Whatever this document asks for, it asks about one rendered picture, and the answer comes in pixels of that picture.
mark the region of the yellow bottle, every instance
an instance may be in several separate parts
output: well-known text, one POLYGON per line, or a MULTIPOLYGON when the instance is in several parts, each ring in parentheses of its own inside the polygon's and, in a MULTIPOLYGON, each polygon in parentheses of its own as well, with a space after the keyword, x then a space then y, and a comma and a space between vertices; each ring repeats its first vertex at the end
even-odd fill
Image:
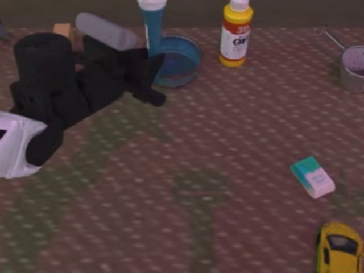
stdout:
POLYGON ((240 67, 246 59, 253 9, 249 0, 230 0, 224 7, 220 41, 220 62, 240 67))

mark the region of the red label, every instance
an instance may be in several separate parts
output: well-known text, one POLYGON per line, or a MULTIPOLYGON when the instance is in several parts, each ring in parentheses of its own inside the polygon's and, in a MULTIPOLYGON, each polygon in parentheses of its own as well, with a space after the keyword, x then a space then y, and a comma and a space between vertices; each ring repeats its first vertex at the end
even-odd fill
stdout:
POLYGON ((236 35, 247 33, 250 30, 250 23, 233 24, 233 23, 228 22, 226 19, 224 19, 222 24, 232 34, 236 34, 236 35))

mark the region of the tabletop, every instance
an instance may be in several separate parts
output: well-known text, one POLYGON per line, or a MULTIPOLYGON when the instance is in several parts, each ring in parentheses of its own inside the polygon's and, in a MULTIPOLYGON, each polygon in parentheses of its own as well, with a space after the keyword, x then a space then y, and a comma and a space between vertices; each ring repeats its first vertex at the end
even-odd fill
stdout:
MULTIPOLYGON (((3 110, 12 45, 35 31, 0 42, 3 110)), ((220 29, 166 32, 200 45, 194 82, 161 89, 160 108, 126 94, 69 129, 39 173, 0 179, 1 273, 313 272, 323 223, 364 235, 364 96, 339 85, 340 49, 308 28, 257 28, 231 69, 220 29), (289 169, 310 155, 337 187, 318 200, 289 169)))

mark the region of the wooden block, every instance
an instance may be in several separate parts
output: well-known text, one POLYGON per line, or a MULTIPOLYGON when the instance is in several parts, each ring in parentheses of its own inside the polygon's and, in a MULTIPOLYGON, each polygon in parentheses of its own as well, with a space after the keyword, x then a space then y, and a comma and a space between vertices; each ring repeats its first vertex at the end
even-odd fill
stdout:
POLYGON ((55 24, 53 33, 57 33, 68 38, 73 45, 73 30, 71 24, 55 24))

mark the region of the metal handle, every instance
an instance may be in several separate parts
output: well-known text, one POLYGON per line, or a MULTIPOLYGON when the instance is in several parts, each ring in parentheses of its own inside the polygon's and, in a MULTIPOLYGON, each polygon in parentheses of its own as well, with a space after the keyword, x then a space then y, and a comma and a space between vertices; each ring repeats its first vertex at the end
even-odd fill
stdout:
POLYGON ((337 39, 329 30, 328 26, 325 24, 321 28, 314 28, 313 34, 317 36, 321 36, 322 34, 325 34, 327 37, 330 38, 331 41, 333 41, 338 47, 340 47, 342 50, 346 48, 346 45, 344 45, 339 39, 337 39))

